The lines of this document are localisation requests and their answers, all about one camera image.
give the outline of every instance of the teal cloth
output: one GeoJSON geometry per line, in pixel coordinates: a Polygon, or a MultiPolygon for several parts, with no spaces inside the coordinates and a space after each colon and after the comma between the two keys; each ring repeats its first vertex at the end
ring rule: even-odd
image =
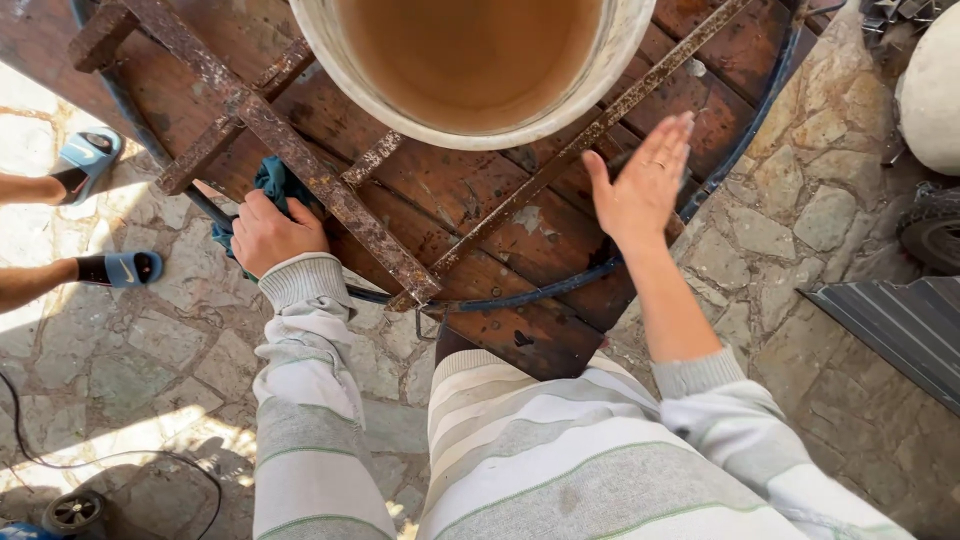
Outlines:
{"type": "MultiPolygon", "coordinates": [[[[260,162],[260,170],[256,171],[256,176],[253,177],[253,187],[263,189],[267,198],[273,201],[280,212],[287,217],[290,217],[287,197],[297,199],[309,209],[322,209],[324,207],[320,200],[313,193],[310,193],[310,190],[297,178],[297,175],[288,169],[277,156],[270,156],[260,162]]],[[[233,256],[233,249],[230,248],[232,238],[233,232],[224,231],[219,225],[213,224],[213,241],[227,248],[227,257],[236,260],[236,257],[233,256]]],[[[254,283],[259,281],[246,269],[244,269],[244,272],[254,283]]]]}

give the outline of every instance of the sleeve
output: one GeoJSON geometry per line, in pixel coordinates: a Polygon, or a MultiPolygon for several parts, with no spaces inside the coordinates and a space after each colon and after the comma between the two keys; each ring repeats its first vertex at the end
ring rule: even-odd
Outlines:
{"type": "Polygon", "coordinates": [[[276,315],[259,402],[253,538],[396,538],[370,474],[360,391],[348,369],[352,302],[340,261],[304,254],[270,269],[260,288],[276,315]]]}
{"type": "Polygon", "coordinates": [[[765,388],[731,348],[653,366],[663,424],[814,539],[913,538],[823,473],[765,388]]]}

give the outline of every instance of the corrugated metal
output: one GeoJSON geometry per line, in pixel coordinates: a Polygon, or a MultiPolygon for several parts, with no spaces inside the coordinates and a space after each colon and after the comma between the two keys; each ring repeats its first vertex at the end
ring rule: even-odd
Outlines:
{"type": "Polygon", "coordinates": [[[836,283],[804,295],[960,416],[960,278],[836,283]]]}

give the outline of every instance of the tire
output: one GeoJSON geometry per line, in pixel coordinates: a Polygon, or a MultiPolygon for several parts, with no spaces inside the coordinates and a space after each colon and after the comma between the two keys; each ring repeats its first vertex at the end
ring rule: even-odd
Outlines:
{"type": "Polygon", "coordinates": [[[910,255],[949,276],[960,275],[960,188],[923,197],[900,217],[897,237],[910,255]]]}
{"type": "Polygon", "coordinates": [[[107,501],[95,491],[76,491],[54,500],[43,511],[43,530],[59,536],[87,532],[104,517],[107,501]]]}

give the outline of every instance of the brown liquid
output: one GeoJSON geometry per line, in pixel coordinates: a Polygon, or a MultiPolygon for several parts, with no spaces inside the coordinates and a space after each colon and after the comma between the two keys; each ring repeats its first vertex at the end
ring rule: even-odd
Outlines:
{"type": "Polygon", "coordinates": [[[364,75],[447,132],[502,131],[554,103],[587,60],[602,0],[336,0],[364,75]]]}

